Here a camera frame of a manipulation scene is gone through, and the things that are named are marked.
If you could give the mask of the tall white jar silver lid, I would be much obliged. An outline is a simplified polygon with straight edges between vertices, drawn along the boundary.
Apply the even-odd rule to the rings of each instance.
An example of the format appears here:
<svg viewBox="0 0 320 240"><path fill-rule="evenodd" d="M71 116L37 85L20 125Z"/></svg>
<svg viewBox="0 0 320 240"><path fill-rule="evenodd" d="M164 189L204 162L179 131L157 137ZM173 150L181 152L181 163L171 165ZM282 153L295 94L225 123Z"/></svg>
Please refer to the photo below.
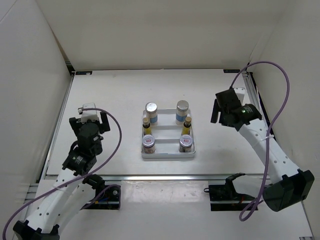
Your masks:
<svg viewBox="0 0 320 240"><path fill-rule="evenodd" d="M152 126L158 124L158 106L155 102L148 102L145 105L146 117L149 118L149 122Z"/></svg>

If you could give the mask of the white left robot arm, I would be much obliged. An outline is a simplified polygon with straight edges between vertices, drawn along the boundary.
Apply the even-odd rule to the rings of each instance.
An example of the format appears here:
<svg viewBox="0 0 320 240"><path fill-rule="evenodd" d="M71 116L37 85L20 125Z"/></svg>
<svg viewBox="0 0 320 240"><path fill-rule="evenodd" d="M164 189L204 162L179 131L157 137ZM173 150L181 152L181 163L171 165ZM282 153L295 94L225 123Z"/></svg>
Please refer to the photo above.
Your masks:
<svg viewBox="0 0 320 240"><path fill-rule="evenodd" d="M51 190L36 197L37 209L24 221L18 220L13 231L19 240L58 240L68 221L91 199L105 194L104 180L93 166L103 151L103 133L110 131L110 113L95 107L82 107L80 118L69 124L76 136Z"/></svg>

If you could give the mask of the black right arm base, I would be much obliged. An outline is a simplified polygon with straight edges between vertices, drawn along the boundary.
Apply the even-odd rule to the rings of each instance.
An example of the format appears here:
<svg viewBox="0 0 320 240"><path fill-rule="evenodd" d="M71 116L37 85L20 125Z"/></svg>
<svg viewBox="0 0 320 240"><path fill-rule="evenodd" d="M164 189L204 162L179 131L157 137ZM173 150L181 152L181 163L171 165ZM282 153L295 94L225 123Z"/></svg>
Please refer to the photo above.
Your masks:
<svg viewBox="0 0 320 240"><path fill-rule="evenodd" d="M203 191L209 194L212 212L241 212L254 198L246 194L236 193L231 196L224 185L209 185Z"/></svg>

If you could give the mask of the tall white jar blue label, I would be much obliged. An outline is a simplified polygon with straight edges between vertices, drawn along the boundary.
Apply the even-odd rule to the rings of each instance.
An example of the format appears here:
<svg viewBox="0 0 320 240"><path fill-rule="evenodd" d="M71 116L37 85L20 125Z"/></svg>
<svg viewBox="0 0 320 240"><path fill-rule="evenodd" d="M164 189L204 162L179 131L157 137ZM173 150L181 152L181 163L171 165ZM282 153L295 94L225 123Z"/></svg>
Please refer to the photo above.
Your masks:
<svg viewBox="0 0 320 240"><path fill-rule="evenodd" d="M175 122L182 125L188 116L189 103L186 100L180 100L176 104Z"/></svg>

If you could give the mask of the small yellow label bottle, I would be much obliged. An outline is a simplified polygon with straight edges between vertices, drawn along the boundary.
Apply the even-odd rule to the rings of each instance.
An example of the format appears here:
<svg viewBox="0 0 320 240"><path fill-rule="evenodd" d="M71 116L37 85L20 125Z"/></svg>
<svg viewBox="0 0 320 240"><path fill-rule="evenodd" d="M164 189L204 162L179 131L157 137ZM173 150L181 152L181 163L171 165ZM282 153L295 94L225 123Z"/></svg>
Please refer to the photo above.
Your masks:
<svg viewBox="0 0 320 240"><path fill-rule="evenodd" d="M152 128L151 123L148 117L144 117L142 119L142 129L144 135L151 135L152 134Z"/></svg>

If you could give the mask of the short jar grey lid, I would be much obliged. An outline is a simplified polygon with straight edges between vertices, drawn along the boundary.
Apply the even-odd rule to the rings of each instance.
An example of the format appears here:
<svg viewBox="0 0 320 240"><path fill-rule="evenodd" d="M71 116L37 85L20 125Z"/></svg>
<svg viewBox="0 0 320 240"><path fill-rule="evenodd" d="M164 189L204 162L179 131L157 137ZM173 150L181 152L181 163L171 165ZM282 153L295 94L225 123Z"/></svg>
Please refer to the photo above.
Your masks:
<svg viewBox="0 0 320 240"><path fill-rule="evenodd" d="M146 154L153 154L156 151L155 138L151 134L142 137L142 149Z"/></svg>

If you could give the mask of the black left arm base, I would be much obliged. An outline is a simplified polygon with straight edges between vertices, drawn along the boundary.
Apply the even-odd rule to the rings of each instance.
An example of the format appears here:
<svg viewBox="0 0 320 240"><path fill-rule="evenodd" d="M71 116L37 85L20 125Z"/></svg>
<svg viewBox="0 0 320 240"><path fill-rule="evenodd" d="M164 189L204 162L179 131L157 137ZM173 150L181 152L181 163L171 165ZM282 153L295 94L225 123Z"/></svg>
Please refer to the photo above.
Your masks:
<svg viewBox="0 0 320 240"><path fill-rule="evenodd" d="M86 203L81 210L120 210L121 186L110 184L99 187L95 197Z"/></svg>

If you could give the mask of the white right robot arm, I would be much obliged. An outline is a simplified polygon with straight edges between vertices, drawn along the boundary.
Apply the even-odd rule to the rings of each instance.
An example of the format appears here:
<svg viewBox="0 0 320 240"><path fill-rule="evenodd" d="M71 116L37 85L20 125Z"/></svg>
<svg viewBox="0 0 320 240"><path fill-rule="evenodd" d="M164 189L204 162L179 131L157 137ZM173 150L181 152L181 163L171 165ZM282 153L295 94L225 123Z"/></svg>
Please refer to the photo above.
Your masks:
<svg viewBox="0 0 320 240"><path fill-rule="evenodd" d="M310 170L301 170L284 153L253 104L242 104L234 89L217 93L211 122L234 128L251 145L267 167L271 181L264 186L262 199L279 212L306 199L315 180Z"/></svg>

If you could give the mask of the short jar orange label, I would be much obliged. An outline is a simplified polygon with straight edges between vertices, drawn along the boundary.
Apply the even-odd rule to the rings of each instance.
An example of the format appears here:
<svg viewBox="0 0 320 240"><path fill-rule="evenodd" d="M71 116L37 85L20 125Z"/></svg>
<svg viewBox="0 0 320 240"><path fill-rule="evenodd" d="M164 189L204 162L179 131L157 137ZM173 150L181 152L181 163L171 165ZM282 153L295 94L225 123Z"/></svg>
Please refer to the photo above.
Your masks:
<svg viewBox="0 0 320 240"><path fill-rule="evenodd" d="M179 139L179 152L180 153L191 153L194 151L194 140L188 135L184 134Z"/></svg>

